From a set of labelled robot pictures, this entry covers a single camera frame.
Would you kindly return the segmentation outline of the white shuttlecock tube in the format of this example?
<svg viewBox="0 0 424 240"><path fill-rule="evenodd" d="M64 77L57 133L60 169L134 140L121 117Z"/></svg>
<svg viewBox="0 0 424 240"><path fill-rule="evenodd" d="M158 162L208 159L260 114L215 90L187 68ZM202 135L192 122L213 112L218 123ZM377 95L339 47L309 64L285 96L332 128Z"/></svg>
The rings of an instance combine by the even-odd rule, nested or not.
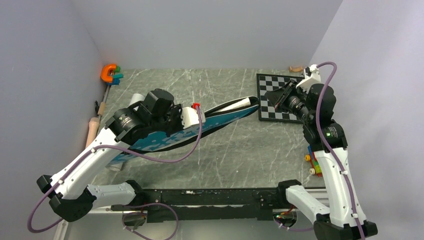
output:
<svg viewBox="0 0 424 240"><path fill-rule="evenodd" d="M134 93L132 95L132 97L131 97L131 100L130 100L129 104L132 105L132 104L134 104L134 103L136 103L138 101L142 101L144 99L145 99L145 96L144 95L139 94L139 93ZM107 165L106 168L108 170L110 170L110 171L119 172L119 171L122 170L123 165L124 165L124 162L123 161L121 161L121 162L115 162L114 164Z"/></svg>

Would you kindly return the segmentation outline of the blue racket bag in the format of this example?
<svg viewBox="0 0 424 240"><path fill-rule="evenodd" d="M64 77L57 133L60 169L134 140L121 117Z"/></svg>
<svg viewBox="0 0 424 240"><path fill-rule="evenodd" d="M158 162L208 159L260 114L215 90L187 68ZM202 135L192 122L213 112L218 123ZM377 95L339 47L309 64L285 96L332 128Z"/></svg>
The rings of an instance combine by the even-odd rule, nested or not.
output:
<svg viewBox="0 0 424 240"><path fill-rule="evenodd" d="M250 106L245 106L234 110L216 112L217 110L229 106L244 98L250 99ZM246 96L224 102L206 110L204 112L206 121L205 123L203 123L201 137L206 137L239 119L250 116L258 108L258 97ZM130 147L130 150L138 152L140 154L166 152L195 142L198 133L199 128L197 126L181 130L177 133L172 134L169 137L167 137L164 132L154 132L149 134L148 137L136 141Z"/></svg>

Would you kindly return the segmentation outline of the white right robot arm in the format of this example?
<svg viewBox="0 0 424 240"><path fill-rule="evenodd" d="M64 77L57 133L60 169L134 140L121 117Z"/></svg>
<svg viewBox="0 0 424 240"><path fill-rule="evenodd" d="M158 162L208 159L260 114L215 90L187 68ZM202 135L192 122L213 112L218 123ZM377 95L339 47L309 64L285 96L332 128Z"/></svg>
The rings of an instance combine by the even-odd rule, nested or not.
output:
<svg viewBox="0 0 424 240"><path fill-rule="evenodd" d="M317 160L328 194L325 206L297 180L278 184L276 203L300 210L312 223L319 240L364 240L378 233L367 219L357 198L349 169L348 143L344 129L333 119L336 97L322 83L301 90L293 82L268 91L267 100L283 112L298 117L312 156Z"/></svg>

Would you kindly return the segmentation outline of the black white chessboard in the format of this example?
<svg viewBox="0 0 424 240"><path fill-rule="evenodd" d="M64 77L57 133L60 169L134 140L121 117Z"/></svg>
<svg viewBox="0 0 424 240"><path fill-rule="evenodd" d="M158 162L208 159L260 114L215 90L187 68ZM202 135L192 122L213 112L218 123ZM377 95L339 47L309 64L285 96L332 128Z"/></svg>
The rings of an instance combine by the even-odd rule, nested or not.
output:
<svg viewBox="0 0 424 240"><path fill-rule="evenodd" d="M289 82L299 83L303 79L303 76L257 73L258 119L264 122L301 124L302 122L294 114L276 108L275 101L282 95L279 89L283 88Z"/></svg>

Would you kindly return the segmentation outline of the colourful brick toy car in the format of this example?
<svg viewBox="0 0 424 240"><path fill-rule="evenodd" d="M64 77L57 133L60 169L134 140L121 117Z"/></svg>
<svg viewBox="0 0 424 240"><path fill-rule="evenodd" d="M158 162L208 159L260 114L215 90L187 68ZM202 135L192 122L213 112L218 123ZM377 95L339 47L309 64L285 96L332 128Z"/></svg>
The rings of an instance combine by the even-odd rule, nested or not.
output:
<svg viewBox="0 0 424 240"><path fill-rule="evenodd" d="M309 173L320 178L323 177L321 167L310 145L307 147L307 150L308 153L304 156L304 159L306 162L310 163Z"/></svg>

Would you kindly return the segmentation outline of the wooden arch block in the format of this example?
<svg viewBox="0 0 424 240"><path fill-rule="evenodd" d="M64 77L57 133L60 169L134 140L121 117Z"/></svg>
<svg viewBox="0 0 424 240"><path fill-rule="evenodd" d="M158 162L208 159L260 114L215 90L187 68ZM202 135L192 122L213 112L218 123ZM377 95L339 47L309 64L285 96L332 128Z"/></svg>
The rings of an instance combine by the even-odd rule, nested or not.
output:
<svg viewBox="0 0 424 240"><path fill-rule="evenodd" d="M304 70L303 66L289 66L289 72L291 73L302 73Z"/></svg>

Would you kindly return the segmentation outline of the orange C-shaped toy block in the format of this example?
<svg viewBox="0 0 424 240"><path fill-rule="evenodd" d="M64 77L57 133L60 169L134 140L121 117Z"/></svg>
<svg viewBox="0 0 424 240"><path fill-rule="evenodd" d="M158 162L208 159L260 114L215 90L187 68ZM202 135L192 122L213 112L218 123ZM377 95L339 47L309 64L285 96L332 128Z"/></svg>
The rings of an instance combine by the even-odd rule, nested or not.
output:
<svg viewBox="0 0 424 240"><path fill-rule="evenodd" d="M115 63L105 65L100 73L100 78L105 83L112 83L113 75L115 74L115 70L117 69L117 67L118 65Z"/></svg>

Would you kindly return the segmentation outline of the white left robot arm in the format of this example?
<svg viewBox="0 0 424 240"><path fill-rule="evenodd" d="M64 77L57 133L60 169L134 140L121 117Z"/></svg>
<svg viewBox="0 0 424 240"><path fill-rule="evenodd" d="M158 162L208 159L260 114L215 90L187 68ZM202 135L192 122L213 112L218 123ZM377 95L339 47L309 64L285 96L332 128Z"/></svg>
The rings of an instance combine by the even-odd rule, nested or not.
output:
<svg viewBox="0 0 424 240"><path fill-rule="evenodd" d="M37 184L53 212L68 222L109 205L137 210L144 203L144 193L136 181L98 186L91 184L94 177L137 141L153 134L170 137L189 128L190 119L198 124L201 118L197 108L175 104L168 91L151 90L144 99L117 110L77 158L52 176L42 175Z"/></svg>

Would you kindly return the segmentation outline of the black base frame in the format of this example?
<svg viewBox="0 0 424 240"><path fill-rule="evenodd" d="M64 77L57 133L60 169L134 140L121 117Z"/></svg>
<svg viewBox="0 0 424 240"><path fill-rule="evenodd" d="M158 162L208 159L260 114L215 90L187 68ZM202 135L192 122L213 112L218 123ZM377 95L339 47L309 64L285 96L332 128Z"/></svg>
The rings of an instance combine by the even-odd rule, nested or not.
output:
<svg viewBox="0 0 424 240"><path fill-rule="evenodd" d="M210 189L144 189L129 206L114 204L111 210L142 211L148 223L178 218L190 220L256 219L271 221L293 206L276 187Z"/></svg>

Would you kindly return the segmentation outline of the green blue toy blocks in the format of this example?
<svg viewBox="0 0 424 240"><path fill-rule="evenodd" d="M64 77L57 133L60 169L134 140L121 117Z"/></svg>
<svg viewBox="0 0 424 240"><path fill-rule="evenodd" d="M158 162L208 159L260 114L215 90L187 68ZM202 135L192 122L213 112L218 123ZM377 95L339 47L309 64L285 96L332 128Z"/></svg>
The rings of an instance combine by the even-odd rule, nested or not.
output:
<svg viewBox="0 0 424 240"><path fill-rule="evenodd" d="M121 67L119 65L116 66L115 69L111 71L112 82L109 84L110 86L119 85L121 79L124 75L121 73Z"/></svg>

